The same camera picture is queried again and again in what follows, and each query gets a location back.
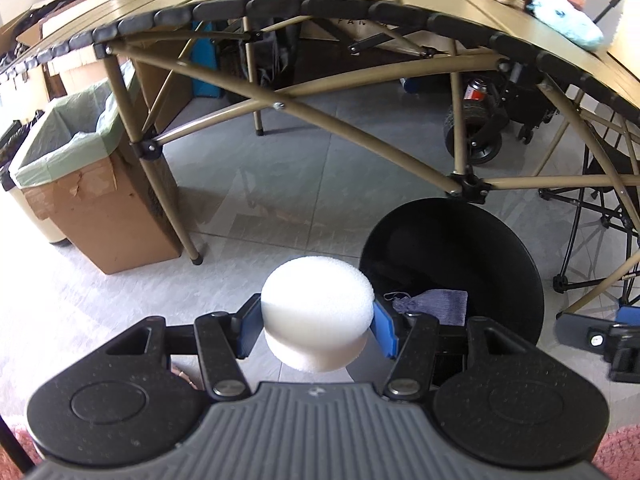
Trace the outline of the purple drawstring fabric pouch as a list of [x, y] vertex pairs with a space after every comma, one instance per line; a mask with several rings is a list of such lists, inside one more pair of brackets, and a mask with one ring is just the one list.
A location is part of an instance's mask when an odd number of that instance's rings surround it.
[[400, 314], [431, 315], [446, 326], [465, 324], [468, 293], [464, 290], [430, 289], [416, 296], [406, 292], [386, 292], [383, 298]]

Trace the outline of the black round trash bin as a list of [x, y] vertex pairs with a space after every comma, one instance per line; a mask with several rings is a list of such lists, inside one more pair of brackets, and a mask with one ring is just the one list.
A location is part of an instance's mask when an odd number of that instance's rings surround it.
[[535, 261], [506, 224], [479, 206], [430, 197], [397, 207], [370, 233], [359, 270], [380, 297], [462, 290], [469, 318], [486, 316], [538, 342], [544, 290]]

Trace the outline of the black folding chair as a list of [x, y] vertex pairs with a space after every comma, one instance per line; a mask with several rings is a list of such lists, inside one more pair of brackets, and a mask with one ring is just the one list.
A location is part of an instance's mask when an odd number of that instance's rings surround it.
[[[589, 122], [587, 122], [587, 126], [596, 136], [602, 150], [608, 155], [608, 159], [612, 162], [614, 169], [622, 174], [632, 172], [631, 159], [618, 149], [622, 135], [619, 134], [617, 141], [612, 145], [605, 140], [608, 129], [605, 130], [603, 137]], [[582, 175], [587, 177], [605, 176], [600, 162], [597, 161], [596, 156], [591, 154], [590, 149], [587, 147], [584, 148], [584, 154], [582, 155]], [[635, 186], [627, 186], [626, 192], [634, 208], [639, 211], [639, 192], [637, 188]], [[608, 206], [605, 203], [605, 195], [610, 193], [613, 193], [616, 197], [616, 207]], [[625, 260], [631, 256], [634, 249], [639, 248], [639, 232], [634, 227], [630, 215], [626, 211], [622, 201], [615, 194], [612, 186], [596, 186], [595, 188], [540, 188], [538, 195], [543, 200], [554, 200], [555, 202], [572, 205], [575, 208], [572, 228], [570, 229], [570, 238], [567, 242], [564, 258], [559, 273], [555, 274], [552, 280], [553, 289], [559, 294], [578, 288], [596, 286], [604, 280], [604, 278], [595, 278], [594, 280], [582, 282], [570, 282], [567, 277], [568, 265], [570, 264], [570, 258], [572, 258], [574, 254], [579, 223], [584, 211], [598, 214], [601, 226], [605, 229], [613, 229], [624, 233]], [[635, 281], [639, 279], [639, 263], [628, 271], [623, 278], [623, 280], [620, 280], [622, 283], [622, 296], [618, 298], [618, 303], [621, 306], [624, 304], [626, 304], [626, 306], [634, 306], [639, 301], [639, 295], [631, 298], [631, 293], [634, 284], [636, 284]]]

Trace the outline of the black wagon cart wheel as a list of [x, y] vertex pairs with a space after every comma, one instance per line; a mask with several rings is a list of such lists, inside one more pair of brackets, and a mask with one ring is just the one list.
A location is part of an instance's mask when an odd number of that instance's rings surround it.
[[493, 160], [502, 148], [502, 136], [494, 127], [489, 129], [489, 136], [483, 142], [478, 140], [480, 130], [488, 126], [491, 114], [487, 106], [480, 101], [463, 101], [463, 119], [468, 144], [468, 163], [472, 166], [487, 164]]

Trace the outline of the cardboard box with green liner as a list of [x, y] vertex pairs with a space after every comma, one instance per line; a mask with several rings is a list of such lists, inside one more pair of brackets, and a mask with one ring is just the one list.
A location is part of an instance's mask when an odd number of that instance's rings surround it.
[[107, 80], [52, 101], [9, 174], [35, 216], [52, 221], [105, 274], [182, 252]]

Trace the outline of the light blue plush toy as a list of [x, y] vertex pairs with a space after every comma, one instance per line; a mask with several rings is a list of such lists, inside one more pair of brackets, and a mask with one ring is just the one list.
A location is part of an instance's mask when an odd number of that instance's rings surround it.
[[568, 0], [530, 0], [526, 9], [538, 21], [586, 51], [596, 52], [602, 46], [602, 30]]

